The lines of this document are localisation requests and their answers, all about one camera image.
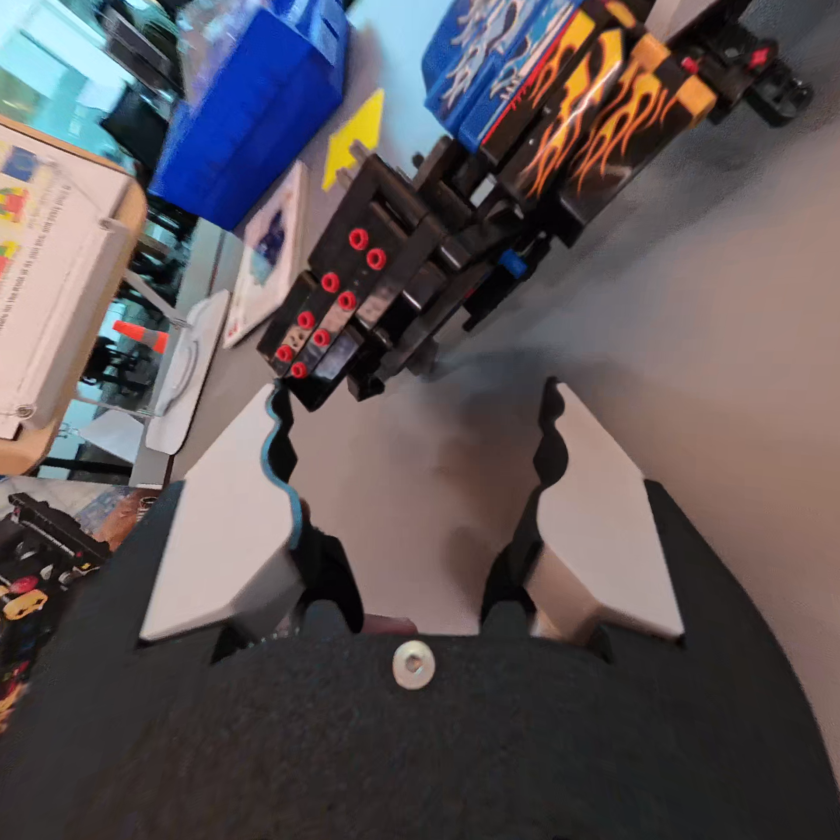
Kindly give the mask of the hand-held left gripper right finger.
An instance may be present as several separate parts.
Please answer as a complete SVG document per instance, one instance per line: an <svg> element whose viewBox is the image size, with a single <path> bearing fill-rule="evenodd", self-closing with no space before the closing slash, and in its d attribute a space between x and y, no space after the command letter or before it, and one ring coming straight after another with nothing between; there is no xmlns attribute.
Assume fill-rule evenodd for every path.
<svg viewBox="0 0 840 840"><path fill-rule="evenodd" d="M524 574L533 634L585 645L603 623L669 643L685 632L643 472L571 388L547 380L538 548Z"/></svg>

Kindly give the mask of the printed instruction sheet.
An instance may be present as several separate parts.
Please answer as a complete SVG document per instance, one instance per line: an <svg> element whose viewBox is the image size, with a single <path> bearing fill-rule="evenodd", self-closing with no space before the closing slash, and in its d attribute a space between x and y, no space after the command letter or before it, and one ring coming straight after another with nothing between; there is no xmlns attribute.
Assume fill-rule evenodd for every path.
<svg viewBox="0 0 840 840"><path fill-rule="evenodd" d="M133 177L2 125L1 435L45 427L130 241Z"/></svg>

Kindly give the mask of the clear plastic bag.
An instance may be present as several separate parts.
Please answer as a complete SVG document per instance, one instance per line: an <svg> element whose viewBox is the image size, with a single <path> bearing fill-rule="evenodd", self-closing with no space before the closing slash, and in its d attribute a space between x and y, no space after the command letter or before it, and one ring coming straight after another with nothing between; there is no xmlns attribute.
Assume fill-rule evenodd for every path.
<svg viewBox="0 0 840 840"><path fill-rule="evenodd" d="M256 16L271 1L193 1L175 15L176 49L185 101L197 109Z"/></svg>

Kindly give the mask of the orange traffic cone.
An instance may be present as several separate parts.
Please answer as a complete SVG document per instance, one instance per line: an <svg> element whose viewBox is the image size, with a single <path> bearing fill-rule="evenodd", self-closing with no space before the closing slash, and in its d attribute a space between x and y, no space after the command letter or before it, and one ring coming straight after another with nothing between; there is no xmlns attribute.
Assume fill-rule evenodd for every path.
<svg viewBox="0 0 840 840"><path fill-rule="evenodd" d="M131 341L142 344L157 354L164 354L166 352L169 341L169 334L167 332L148 329L139 324L123 320L115 321L112 329L114 332Z"/></svg>

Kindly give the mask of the lego instruction booklet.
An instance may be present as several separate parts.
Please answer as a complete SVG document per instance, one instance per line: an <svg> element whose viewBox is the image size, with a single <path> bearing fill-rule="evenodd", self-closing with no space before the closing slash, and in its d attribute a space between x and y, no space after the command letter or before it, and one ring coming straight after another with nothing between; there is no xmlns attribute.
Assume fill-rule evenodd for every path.
<svg viewBox="0 0 840 840"><path fill-rule="evenodd" d="M224 328L224 349L239 344L286 299L303 265L307 215L308 168L295 161L245 227L245 248Z"/></svg>

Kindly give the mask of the yellow arrow sticker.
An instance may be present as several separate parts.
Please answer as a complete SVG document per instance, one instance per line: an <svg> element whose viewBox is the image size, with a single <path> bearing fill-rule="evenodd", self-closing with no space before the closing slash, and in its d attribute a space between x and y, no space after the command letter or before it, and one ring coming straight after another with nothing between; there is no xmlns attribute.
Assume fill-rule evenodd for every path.
<svg viewBox="0 0 840 840"><path fill-rule="evenodd" d="M330 134L322 173L325 193L338 181L340 170L357 163L359 156L354 149L361 149L359 155L365 156L378 148L384 103L385 90L375 89L355 113Z"/></svg>

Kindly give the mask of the monster truck lego box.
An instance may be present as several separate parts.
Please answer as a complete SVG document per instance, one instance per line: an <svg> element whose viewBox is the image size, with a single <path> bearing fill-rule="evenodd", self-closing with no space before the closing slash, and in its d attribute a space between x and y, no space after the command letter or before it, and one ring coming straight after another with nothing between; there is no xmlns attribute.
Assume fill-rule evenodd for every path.
<svg viewBox="0 0 840 840"><path fill-rule="evenodd" d="M162 493L26 476L1 478L1 733L80 582L106 568Z"/></svg>

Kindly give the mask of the blue storage bin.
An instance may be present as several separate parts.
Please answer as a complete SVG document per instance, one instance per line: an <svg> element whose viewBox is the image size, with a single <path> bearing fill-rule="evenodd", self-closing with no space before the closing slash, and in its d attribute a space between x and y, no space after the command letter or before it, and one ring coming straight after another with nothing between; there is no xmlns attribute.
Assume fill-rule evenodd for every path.
<svg viewBox="0 0 840 840"><path fill-rule="evenodd" d="M343 101L338 1L271 1L205 99L171 117L149 193L232 232Z"/></svg>

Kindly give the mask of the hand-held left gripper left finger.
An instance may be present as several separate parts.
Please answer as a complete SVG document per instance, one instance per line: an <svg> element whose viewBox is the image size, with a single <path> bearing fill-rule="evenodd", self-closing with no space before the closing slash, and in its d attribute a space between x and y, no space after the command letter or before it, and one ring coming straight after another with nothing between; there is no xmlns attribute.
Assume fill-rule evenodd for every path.
<svg viewBox="0 0 840 840"><path fill-rule="evenodd" d="M140 629L164 641L227 626L270 637L303 592L287 389L266 385L185 474Z"/></svg>

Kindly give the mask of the instruction sheet on stand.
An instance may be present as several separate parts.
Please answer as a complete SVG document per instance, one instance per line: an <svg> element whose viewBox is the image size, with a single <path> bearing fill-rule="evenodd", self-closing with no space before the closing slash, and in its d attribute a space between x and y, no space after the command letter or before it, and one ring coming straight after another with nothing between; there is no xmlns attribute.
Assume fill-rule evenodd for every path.
<svg viewBox="0 0 840 840"><path fill-rule="evenodd" d="M101 157L5 117L2 117L3 124L63 150L78 152L95 162L118 167ZM156 400L149 408L125 412L145 422L145 441L153 450L165 455L174 455L182 447L224 326L230 294L221 290L197 303L188 314L183 314L171 307L145 280L132 272L130 261L140 243L146 215L145 195L134 180L118 211L118 220L129 227L130 239L121 253L117 269L112 273L104 295L94 310L93 328L87 332L81 350L70 368L70 374L64 382L57 413L43 428L24 428L14 439L1 439L2 476L25 475L46 461L71 401L79 400L94 406L108 407L104 402L95 402L79 394L77 388L109 304L124 281L158 308L174 329L174 335L169 339L169 347L174 353L164 372L163 383Z"/></svg>

